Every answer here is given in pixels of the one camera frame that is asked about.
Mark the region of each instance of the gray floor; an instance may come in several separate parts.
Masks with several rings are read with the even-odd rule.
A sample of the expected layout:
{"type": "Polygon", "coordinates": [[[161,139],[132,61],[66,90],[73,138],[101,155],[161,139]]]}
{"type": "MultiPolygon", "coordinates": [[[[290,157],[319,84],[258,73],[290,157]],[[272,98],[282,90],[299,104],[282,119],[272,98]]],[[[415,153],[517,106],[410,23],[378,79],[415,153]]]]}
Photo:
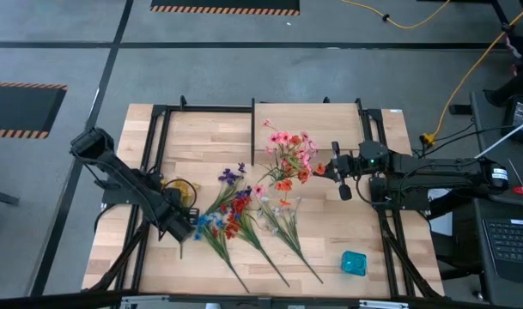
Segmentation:
{"type": "MultiPolygon", "coordinates": [[[[419,21],[438,3],[365,0],[404,24],[419,21]]],[[[0,0],[0,41],[112,41],[123,0],[59,2],[0,0]]],[[[504,3],[510,18],[519,12],[504,3]]],[[[427,26],[396,29],[377,15],[338,0],[302,0],[300,17],[171,15],[148,11],[136,0],[125,42],[489,42],[499,33],[489,6],[450,4],[427,26]]],[[[435,129],[448,96],[481,51],[365,51],[315,49],[120,50],[97,124],[116,139],[130,103],[247,105],[257,100],[335,102],[361,97],[365,107],[404,110],[410,140],[435,129]]],[[[107,49],[0,49],[0,81],[65,83],[69,92],[45,141],[0,139],[0,191],[17,195],[17,208],[0,204],[0,298],[23,296],[44,244],[70,168],[70,140],[84,126],[103,71],[107,49]]],[[[512,58],[494,52],[459,92],[493,88],[510,75],[512,58]]],[[[469,123],[447,116],[442,135],[469,123]]],[[[474,139],[435,157],[477,153],[474,139]]],[[[61,239],[47,294],[75,292],[93,239],[101,190],[82,173],[61,239]]],[[[446,292],[469,300],[477,283],[446,282],[446,292]]]]}

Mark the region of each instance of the yellow cable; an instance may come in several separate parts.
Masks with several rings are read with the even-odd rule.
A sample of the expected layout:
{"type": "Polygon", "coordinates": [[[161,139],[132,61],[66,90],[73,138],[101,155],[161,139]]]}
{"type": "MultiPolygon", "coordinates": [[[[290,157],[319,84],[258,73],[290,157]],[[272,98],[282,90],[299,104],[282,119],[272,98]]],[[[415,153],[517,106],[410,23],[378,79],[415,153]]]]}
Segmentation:
{"type": "MultiPolygon", "coordinates": [[[[385,16],[385,14],[379,12],[379,10],[374,9],[371,6],[368,6],[366,4],[356,3],[356,2],[352,2],[352,1],[348,1],[348,0],[341,0],[341,1],[343,1],[345,3],[348,3],[348,4],[353,4],[353,5],[359,6],[359,7],[364,8],[364,9],[369,9],[372,12],[374,12],[375,14],[377,14],[377,15],[379,15],[381,17],[385,16]]],[[[416,25],[412,25],[412,26],[399,25],[398,23],[394,22],[391,18],[387,18],[387,21],[391,22],[391,24],[393,24],[394,26],[399,27],[401,29],[405,29],[405,30],[413,29],[415,27],[421,26],[422,24],[424,24],[427,21],[429,21],[431,18],[435,17],[435,15],[437,15],[441,11],[441,9],[444,9],[444,7],[447,6],[448,3],[450,3],[450,0],[447,0],[444,4],[442,4],[440,6],[440,8],[438,10],[436,10],[433,14],[431,14],[431,16],[427,17],[425,20],[423,20],[421,22],[418,22],[416,25]]]]}
{"type": "MultiPolygon", "coordinates": [[[[515,17],[511,22],[509,22],[509,26],[513,26],[522,16],[523,16],[523,11],[522,11],[522,13],[517,15],[517,17],[515,17]]],[[[450,95],[448,102],[446,103],[446,105],[444,105],[444,109],[442,110],[442,114],[441,114],[441,119],[439,120],[439,125],[437,126],[436,131],[433,134],[423,133],[423,135],[422,135],[423,140],[429,146],[432,146],[435,144],[435,138],[436,138],[436,135],[439,134],[439,131],[441,130],[442,120],[444,120],[444,115],[446,115],[448,106],[452,102],[456,93],[458,93],[461,86],[463,86],[467,77],[469,77],[469,75],[472,73],[472,71],[474,71],[478,67],[478,65],[484,60],[484,58],[486,58],[486,56],[489,54],[492,47],[494,47],[494,45],[496,45],[496,43],[503,37],[504,34],[505,34],[505,32],[502,32],[502,33],[500,33],[500,35],[498,35],[498,37],[494,40],[494,42],[492,42],[492,44],[490,44],[490,46],[486,49],[483,56],[481,56],[477,60],[477,62],[475,64],[473,64],[473,66],[469,69],[469,71],[467,71],[467,74],[465,74],[465,76],[461,79],[461,82],[459,83],[458,87],[456,87],[456,89],[452,92],[452,95],[450,95]]]]}

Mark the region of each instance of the flower stem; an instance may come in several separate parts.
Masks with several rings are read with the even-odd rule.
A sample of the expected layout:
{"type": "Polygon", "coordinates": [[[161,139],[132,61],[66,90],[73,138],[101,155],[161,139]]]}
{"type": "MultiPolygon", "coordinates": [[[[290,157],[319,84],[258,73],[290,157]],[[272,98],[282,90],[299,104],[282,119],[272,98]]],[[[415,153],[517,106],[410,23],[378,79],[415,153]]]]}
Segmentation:
{"type": "Polygon", "coordinates": [[[311,272],[313,273],[313,275],[316,276],[317,279],[319,279],[320,283],[324,284],[322,282],[322,279],[320,279],[319,275],[316,274],[316,272],[314,272],[313,268],[311,267],[311,265],[309,265],[309,263],[307,263],[307,261],[305,260],[305,258],[303,257],[303,255],[301,254],[298,254],[299,258],[301,259],[301,261],[303,261],[303,263],[305,263],[305,265],[311,270],[311,272]]]}
{"type": "Polygon", "coordinates": [[[244,284],[244,282],[242,281],[242,279],[240,279],[240,276],[238,276],[238,274],[236,273],[236,270],[234,270],[234,267],[233,265],[229,262],[229,261],[225,261],[227,262],[227,266],[233,271],[234,275],[236,276],[236,278],[238,279],[238,281],[240,282],[240,284],[242,284],[242,287],[244,287],[244,289],[246,290],[247,293],[250,293],[250,290],[248,290],[246,288],[246,284],[244,284]]]}
{"type": "Polygon", "coordinates": [[[289,283],[286,281],[286,279],[284,279],[284,276],[282,276],[282,274],[281,274],[280,271],[278,270],[277,266],[272,262],[271,258],[267,255],[267,253],[265,252],[265,250],[263,250],[263,249],[259,249],[259,251],[261,252],[261,254],[263,254],[263,256],[267,259],[267,261],[269,261],[269,264],[272,266],[273,269],[275,269],[275,271],[277,272],[277,274],[282,278],[282,280],[284,281],[284,283],[286,283],[286,285],[287,285],[288,288],[289,288],[289,283]]]}

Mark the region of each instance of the white cable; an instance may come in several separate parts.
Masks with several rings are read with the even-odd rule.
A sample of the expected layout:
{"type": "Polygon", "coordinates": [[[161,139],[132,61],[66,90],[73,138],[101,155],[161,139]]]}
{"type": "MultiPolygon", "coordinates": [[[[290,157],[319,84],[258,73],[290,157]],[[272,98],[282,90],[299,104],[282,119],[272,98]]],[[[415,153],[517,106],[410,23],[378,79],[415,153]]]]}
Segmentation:
{"type": "Polygon", "coordinates": [[[500,138],[499,141],[495,142],[492,146],[486,148],[486,150],[484,150],[482,153],[478,154],[475,159],[478,159],[480,157],[482,157],[483,155],[486,155],[490,150],[492,150],[495,146],[499,145],[500,143],[502,143],[503,141],[505,141],[506,139],[508,139],[510,136],[512,136],[513,134],[515,134],[518,130],[521,130],[523,128],[523,124],[522,126],[520,126],[519,128],[515,129],[515,130],[512,130],[511,132],[509,132],[506,136],[500,138]]]}

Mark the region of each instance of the table leg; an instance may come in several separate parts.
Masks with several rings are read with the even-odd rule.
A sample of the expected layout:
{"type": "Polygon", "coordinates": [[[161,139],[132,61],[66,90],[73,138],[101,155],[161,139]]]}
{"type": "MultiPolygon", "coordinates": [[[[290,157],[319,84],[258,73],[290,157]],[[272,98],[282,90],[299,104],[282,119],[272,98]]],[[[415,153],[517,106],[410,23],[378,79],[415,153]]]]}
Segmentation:
{"type": "Polygon", "coordinates": [[[0,192],[0,202],[16,206],[19,203],[19,199],[0,192]]]}

